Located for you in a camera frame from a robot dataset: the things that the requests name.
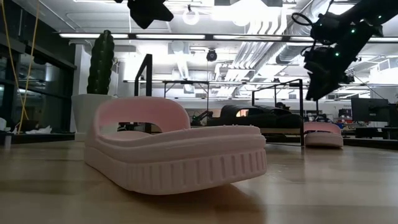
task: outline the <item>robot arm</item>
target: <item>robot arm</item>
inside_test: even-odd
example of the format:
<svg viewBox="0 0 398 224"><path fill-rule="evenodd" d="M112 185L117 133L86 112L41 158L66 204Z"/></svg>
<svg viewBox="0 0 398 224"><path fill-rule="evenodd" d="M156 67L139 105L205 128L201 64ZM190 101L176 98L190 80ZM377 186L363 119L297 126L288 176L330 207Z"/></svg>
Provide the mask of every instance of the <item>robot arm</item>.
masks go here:
<svg viewBox="0 0 398 224"><path fill-rule="evenodd" d="M304 68L311 79L306 99L319 100L339 88L339 83L352 82L345 74L346 69L357 60L356 56L373 35L383 36L381 24L397 14L396 0L361 0L339 16L326 12L319 15L316 23L309 24L314 44L304 53ZM294 16L305 19L302 14ZM317 42L324 46L315 47Z"/></svg>

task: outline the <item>ceiling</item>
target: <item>ceiling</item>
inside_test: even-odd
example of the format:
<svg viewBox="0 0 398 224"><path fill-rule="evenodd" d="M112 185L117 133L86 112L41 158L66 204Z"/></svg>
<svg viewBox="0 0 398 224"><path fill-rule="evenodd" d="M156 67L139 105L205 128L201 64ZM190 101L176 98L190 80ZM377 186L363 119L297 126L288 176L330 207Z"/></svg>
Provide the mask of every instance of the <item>ceiling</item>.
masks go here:
<svg viewBox="0 0 398 224"><path fill-rule="evenodd" d="M35 14L35 1L13 0L24 9ZM106 4L100 2L76 2L81 0L40 0L40 19L46 22L59 32L95 32L99 33L105 29L111 32L132 32L132 33L180 33L180 34L246 34L249 32L249 25L237 26L233 21L215 21L210 15L213 11L214 0L201 0L200 7L193 3L192 8L199 11L199 21L191 26L183 20L183 13L186 10L186 3L166 4L174 14L171 22L154 21L148 29L143 30L129 17L129 9L125 4ZM286 7L287 23L289 24L291 13L300 11L310 0L295 0L296 5ZM398 36L398 17L393 18L384 24L385 36ZM178 70L178 60L175 55L168 54L170 41L148 41L148 40L116 40L116 45L134 45L140 54L152 54L154 56L154 73L171 73ZM243 42L198 42L188 41L189 46L201 46L214 48L218 54L218 60L207 62L206 52L195 52L187 57L189 70L215 71L217 63L227 60L234 60ZM385 55L398 55L398 44L368 44L362 50L362 62L353 63L351 67L358 66L371 60L373 57ZM287 66L281 79L288 80L296 77L306 77L307 71L302 68L302 59L298 63ZM368 67L357 71L357 76L368 77Z"/></svg>

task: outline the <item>white planter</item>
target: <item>white planter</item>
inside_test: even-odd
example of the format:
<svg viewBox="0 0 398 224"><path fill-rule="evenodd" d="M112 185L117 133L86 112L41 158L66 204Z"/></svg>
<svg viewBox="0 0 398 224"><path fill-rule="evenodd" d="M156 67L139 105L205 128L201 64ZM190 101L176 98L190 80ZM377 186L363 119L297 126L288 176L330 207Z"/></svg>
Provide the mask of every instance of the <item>white planter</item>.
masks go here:
<svg viewBox="0 0 398 224"><path fill-rule="evenodd" d="M95 111L100 104L113 98L113 96L97 94L81 94L72 96L72 108L76 126L75 141L85 141L86 133L91 126ZM103 131L111 133L116 132L117 129L118 124L115 124Z"/></svg>

